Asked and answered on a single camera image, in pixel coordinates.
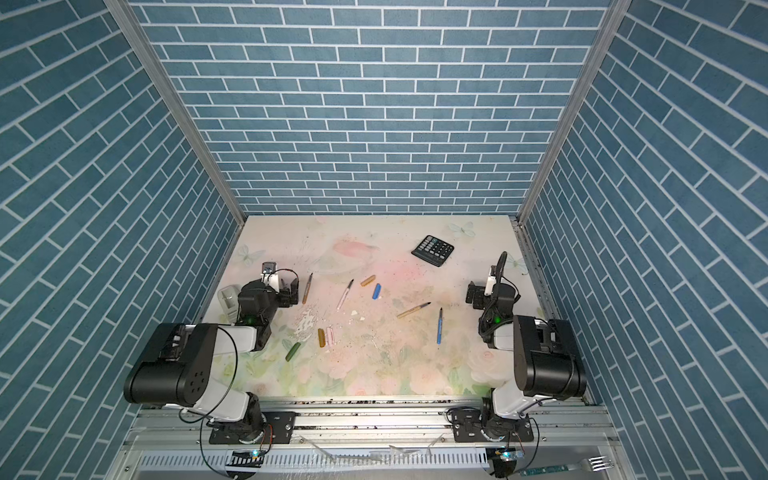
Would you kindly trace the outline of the brown pen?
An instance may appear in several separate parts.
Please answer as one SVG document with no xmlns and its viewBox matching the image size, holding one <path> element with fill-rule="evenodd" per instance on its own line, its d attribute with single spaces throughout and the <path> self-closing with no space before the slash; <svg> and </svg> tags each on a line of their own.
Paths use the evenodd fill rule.
<svg viewBox="0 0 768 480">
<path fill-rule="evenodd" d="M 305 286 L 305 289 L 304 289 L 304 293 L 303 293 L 303 296 L 302 296 L 302 304 L 306 304 L 307 301 L 308 301 L 308 297 L 309 297 L 309 293 L 310 293 L 310 288 L 311 288 L 312 281 L 313 281 L 313 275 L 314 275 L 314 273 L 310 273 L 310 275 L 309 275 L 309 277 L 307 279 L 306 286 Z"/>
</svg>

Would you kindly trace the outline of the pink pen cap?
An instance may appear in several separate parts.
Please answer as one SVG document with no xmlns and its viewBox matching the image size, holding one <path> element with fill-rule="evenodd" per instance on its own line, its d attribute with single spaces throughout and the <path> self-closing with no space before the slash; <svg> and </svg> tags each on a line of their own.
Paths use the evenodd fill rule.
<svg viewBox="0 0 768 480">
<path fill-rule="evenodd" d="M 335 340 L 334 340 L 334 332 L 333 332 L 333 329 L 331 327 L 327 327 L 325 329 L 325 336 L 326 336 L 326 343 L 327 343 L 327 345 L 328 346 L 333 346 L 334 343 L 335 343 Z"/>
</svg>

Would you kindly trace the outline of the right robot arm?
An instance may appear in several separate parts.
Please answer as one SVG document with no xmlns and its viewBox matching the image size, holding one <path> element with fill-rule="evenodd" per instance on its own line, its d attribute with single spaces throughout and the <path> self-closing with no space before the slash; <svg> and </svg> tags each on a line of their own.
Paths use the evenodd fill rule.
<svg viewBox="0 0 768 480">
<path fill-rule="evenodd" d="M 584 395 L 587 375 L 569 322 L 517 315 L 520 299 L 509 283 L 468 285 L 466 302 L 481 315 L 478 334 L 490 354 L 500 354 L 501 372 L 512 376 L 482 399 L 482 407 L 445 412 L 458 443 L 534 439 L 531 414 L 547 401 Z"/>
</svg>

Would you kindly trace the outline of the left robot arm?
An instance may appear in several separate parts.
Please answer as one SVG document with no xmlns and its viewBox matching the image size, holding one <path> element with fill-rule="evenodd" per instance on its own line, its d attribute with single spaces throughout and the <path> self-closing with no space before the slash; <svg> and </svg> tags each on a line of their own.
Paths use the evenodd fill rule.
<svg viewBox="0 0 768 480">
<path fill-rule="evenodd" d="M 240 289 L 232 325 L 160 324 L 124 383 L 126 401 L 187 409 L 208 423 L 212 445 L 288 444 L 294 413 L 265 413 L 256 394 L 234 387 L 234 377 L 224 383 L 211 376 L 216 356 L 239 360 L 262 351 L 277 311 L 299 303 L 299 277 L 285 281 L 284 272 L 267 269 Z"/>
</svg>

